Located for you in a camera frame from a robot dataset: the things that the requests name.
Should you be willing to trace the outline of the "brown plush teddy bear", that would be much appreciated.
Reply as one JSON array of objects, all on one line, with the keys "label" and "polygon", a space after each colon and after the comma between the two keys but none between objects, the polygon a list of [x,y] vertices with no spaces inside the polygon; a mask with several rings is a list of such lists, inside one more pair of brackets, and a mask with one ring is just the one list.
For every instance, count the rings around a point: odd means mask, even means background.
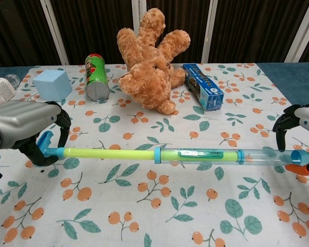
[{"label": "brown plush teddy bear", "polygon": [[118,84],[143,108],[170,115],[176,107],[171,91],[185,81],[184,70],[174,68],[171,62],[188,49],[191,38],[186,31],[176,29],[156,45],[164,29],[164,14],[151,8],[143,15],[138,34],[130,28],[117,33],[117,45],[128,70]]}]

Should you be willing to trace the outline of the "light blue foam cube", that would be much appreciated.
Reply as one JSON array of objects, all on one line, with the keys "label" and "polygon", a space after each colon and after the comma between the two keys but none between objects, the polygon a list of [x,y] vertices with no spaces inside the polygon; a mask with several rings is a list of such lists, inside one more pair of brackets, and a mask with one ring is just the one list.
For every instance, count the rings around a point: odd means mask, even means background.
[{"label": "light blue foam cube", "polygon": [[47,69],[33,79],[42,100],[61,102],[71,92],[72,86],[64,70]]}]

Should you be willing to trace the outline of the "floral print tablecloth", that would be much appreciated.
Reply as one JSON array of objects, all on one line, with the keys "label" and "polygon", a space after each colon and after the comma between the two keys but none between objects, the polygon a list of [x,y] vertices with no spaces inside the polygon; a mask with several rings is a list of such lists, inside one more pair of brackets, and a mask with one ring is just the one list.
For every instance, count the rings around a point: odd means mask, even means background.
[{"label": "floral print tablecloth", "polygon": [[[67,146],[275,149],[272,127],[293,103],[255,66],[200,64],[223,90],[222,108],[206,112],[182,86],[169,116],[121,92],[123,64],[107,65],[102,102],[71,73]],[[0,150],[0,172],[0,247],[309,247],[309,176],[280,165],[64,158],[38,168]]]}]

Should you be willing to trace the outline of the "white frame post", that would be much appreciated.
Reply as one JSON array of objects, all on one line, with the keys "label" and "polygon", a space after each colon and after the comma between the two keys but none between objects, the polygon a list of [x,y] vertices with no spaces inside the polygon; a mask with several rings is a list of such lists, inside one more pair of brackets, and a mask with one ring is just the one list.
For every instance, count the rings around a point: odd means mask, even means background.
[{"label": "white frame post", "polygon": [[206,25],[205,37],[204,37],[204,43],[203,43],[203,49],[202,49],[201,63],[208,62],[210,48],[211,48],[211,40],[212,40],[215,18],[216,18],[217,5],[218,5],[218,0],[210,0],[207,25]]},{"label": "white frame post", "polygon": [[59,26],[55,17],[55,13],[50,0],[40,0],[44,15],[46,17],[46,21],[48,27],[51,32],[51,36],[53,38],[56,51],[58,53],[60,62],[62,65],[69,65],[69,60],[67,57],[67,53],[65,50],[65,46],[62,40],[62,36],[59,30]]},{"label": "white frame post", "polygon": [[132,4],[132,17],[133,17],[133,30],[136,36],[139,34],[139,27],[142,22],[142,17],[146,10],[146,0],[131,0]]},{"label": "white frame post", "polygon": [[309,42],[309,7],[303,17],[303,20],[298,28],[290,49],[286,55],[284,63],[299,62],[306,46]]}]

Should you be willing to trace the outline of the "blue cardboard box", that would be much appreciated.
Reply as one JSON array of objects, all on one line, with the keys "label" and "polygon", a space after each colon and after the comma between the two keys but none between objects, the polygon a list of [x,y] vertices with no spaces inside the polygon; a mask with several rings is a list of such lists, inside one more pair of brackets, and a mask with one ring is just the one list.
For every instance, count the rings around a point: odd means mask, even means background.
[{"label": "blue cardboard box", "polygon": [[220,110],[224,93],[195,63],[183,64],[185,83],[192,90],[205,111]]}]

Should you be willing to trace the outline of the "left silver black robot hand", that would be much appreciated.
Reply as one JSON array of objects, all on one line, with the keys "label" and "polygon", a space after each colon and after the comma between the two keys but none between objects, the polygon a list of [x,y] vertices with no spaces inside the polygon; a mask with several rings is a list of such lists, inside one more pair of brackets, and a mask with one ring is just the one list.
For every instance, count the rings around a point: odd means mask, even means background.
[{"label": "left silver black robot hand", "polygon": [[10,100],[0,104],[0,149],[18,149],[36,166],[57,162],[57,156],[45,156],[36,141],[48,126],[60,127],[58,148],[64,147],[70,133],[68,113],[54,101],[33,102]]}]

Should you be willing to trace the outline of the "blue yellow water pump toy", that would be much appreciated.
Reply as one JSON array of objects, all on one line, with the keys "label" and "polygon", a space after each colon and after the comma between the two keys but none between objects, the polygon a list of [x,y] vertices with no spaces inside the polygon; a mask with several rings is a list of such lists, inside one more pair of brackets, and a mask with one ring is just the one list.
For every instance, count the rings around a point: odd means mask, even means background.
[{"label": "blue yellow water pump toy", "polygon": [[100,158],[118,160],[153,160],[156,164],[178,162],[200,164],[202,162],[239,165],[290,165],[309,164],[309,153],[304,150],[274,149],[200,149],[200,148],[160,148],[153,150],[110,150],[88,148],[50,148],[53,133],[46,131],[38,140],[38,147],[47,156]]}]

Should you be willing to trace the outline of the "clear plastic bottle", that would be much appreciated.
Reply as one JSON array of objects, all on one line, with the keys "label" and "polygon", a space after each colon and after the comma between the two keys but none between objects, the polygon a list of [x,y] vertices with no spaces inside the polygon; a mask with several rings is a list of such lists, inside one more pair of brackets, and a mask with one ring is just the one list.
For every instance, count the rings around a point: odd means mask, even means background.
[{"label": "clear plastic bottle", "polygon": [[20,85],[20,79],[15,74],[0,77],[0,104],[10,100]]}]

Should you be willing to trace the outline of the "green chip can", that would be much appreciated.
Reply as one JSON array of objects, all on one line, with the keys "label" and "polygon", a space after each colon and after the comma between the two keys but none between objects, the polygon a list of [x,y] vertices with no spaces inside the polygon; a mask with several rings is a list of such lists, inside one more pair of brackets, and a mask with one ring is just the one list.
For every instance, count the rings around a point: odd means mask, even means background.
[{"label": "green chip can", "polygon": [[93,101],[106,100],[110,91],[103,57],[99,54],[89,54],[85,59],[85,68],[87,96]]}]

